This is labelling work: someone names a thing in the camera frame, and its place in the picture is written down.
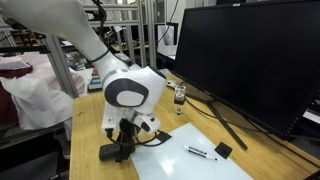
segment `monitor stand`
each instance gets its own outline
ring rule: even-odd
[[[229,126],[229,124],[224,121],[223,117],[220,115],[220,113],[212,106],[213,101],[207,102],[208,108],[211,110],[211,112],[217,117],[217,119],[220,121],[220,123],[223,125],[223,127],[229,132],[229,134],[237,141],[237,143],[241,146],[243,150],[247,150],[247,145],[239,138],[239,136],[233,131],[233,129]]]

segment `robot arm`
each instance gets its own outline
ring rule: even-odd
[[[125,63],[107,53],[108,48],[90,27],[80,2],[0,0],[0,7],[35,32],[70,41],[89,61],[94,61],[111,107],[128,108],[126,118],[148,133],[160,127],[152,112],[165,87],[165,77],[149,67],[129,70]]]

